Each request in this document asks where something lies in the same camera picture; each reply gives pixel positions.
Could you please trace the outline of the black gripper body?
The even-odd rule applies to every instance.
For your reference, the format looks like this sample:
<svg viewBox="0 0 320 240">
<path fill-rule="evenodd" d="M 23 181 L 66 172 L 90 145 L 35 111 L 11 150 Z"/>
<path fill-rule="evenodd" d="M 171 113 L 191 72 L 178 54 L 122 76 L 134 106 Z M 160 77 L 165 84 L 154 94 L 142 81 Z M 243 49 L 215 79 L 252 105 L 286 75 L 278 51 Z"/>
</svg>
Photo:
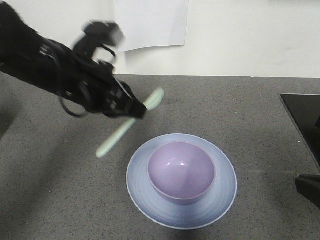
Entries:
<svg viewBox="0 0 320 240">
<path fill-rule="evenodd" d="M 99 60 L 85 61 L 73 49 L 60 47 L 57 64 L 57 96 L 62 108 L 71 116 L 83 118 L 87 113 L 117 110 L 118 80 L 113 64 Z"/>
</svg>

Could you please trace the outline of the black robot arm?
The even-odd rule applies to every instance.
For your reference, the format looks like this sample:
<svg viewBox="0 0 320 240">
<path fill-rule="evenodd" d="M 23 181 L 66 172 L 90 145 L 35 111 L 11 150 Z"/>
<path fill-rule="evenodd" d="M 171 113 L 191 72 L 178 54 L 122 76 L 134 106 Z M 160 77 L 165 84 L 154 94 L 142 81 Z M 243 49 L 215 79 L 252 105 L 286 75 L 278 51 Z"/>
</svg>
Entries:
<svg viewBox="0 0 320 240">
<path fill-rule="evenodd" d="M 0 3 L 0 70 L 82 106 L 86 113 L 141 119 L 146 106 L 118 81 L 114 66 L 94 61 L 98 48 L 112 52 L 123 33 L 115 22 L 93 21 L 73 48 L 40 36 L 6 2 Z"/>
</svg>

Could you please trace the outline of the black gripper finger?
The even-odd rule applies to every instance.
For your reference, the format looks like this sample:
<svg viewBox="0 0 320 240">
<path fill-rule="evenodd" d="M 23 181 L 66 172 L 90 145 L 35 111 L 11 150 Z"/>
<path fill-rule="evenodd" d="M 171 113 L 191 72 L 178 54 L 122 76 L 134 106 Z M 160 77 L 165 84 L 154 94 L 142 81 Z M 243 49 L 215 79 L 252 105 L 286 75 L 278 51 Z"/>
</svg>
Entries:
<svg viewBox="0 0 320 240">
<path fill-rule="evenodd" d="M 102 114 L 108 118 L 134 118 L 134 119 L 142 119 L 147 112 L 146 108 L 137 108 L 137 109 L 130 109 L 129 111 L 124 110 L 107 110 L 104 111 Z"/>
<path fill-rule="evenodd" d="M 295 178 L 296 190 L 299 194 L 320 208 L 320 176 L 301 174 Z"/>
<path fill-rule="evenodd" d="M 135 97 L 129 85 L 123 81 L 117 83 L 117 111 L 120 113 L 145 113 L 146 106 Z"/>
</svg>

